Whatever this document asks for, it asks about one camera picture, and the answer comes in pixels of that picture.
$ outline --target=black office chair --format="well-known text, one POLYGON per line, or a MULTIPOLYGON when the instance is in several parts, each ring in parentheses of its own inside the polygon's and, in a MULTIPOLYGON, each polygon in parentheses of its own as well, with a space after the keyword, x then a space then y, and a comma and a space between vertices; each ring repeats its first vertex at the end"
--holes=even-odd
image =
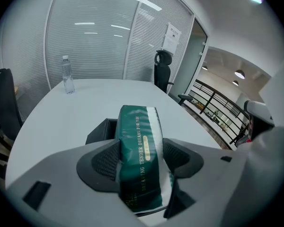
POLYGON ((155 85, 165 93, 167 92, 168 84, 174 85, 172 82, 169 82, 169 65, 171 63, 172 57, 170 53, 166 51, 157 51, 155 56, 154 81, 155 85))
MULTIPOLYGON (((15 140, 22 121, 18 110, 14 80, 10 69, 0 69, 0 129, 11 140, 15 140)), ((8 150, 11 146, 0 136, 0 143, 8 150)), ((8 156, 0 153, 0 160, 8 161, 8 156)), ((6 165, 0 165, 0 177, 5 178, 6 165)))

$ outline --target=water bottle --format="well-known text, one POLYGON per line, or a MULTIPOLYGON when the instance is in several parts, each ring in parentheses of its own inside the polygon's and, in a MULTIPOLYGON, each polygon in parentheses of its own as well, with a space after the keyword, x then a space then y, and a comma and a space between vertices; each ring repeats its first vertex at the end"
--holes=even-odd
POLYGON ((72 81, 72 74, 71 74, 71 62, 68 59, 68 55, 64 55, 62 61, 62 76, 65 91, 67 94, 72 94, 75 92, 74 82, 72 81))

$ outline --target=wooden floor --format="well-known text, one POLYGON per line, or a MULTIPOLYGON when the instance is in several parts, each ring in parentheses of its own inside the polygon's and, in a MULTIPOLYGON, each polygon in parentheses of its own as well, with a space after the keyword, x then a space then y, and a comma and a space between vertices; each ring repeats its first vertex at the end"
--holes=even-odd
POLYGON ((197 122, 202 125, 202 127, 211 135, 211 137, 218 143, 222 149, 229 149, 226 144, 223 142, 221 137, 216 134, 195 112, 188 108, 185 104, 182 104, 182 107, 191 115, 197 122))

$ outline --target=white ceiling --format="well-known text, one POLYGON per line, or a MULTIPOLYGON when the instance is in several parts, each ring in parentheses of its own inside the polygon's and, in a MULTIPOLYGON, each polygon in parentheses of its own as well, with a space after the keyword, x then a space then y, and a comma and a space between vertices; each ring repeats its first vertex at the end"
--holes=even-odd
POLYGON ((259 90, 268 82, 269 76, 253 64, 244 61, 242 58, 209 48, 203 66, 208 71, 232 83, 239 82, 239 89, 252 100, 257 100, 259 90), (241 69, 245 73, 245 79, 237 77, 234 72, 241 69))

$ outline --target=yellow label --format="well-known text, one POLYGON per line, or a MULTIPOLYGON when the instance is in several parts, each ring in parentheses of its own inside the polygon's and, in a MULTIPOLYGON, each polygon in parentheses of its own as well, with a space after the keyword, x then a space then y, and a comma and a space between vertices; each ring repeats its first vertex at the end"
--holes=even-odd
POLYGON ((143 136, 143 143, 144 143, 144 152, 145 152, 145 160, 150 161, 151 160, 151 153, 150 153, 150 147, 148 145, 147 136, 143 136))

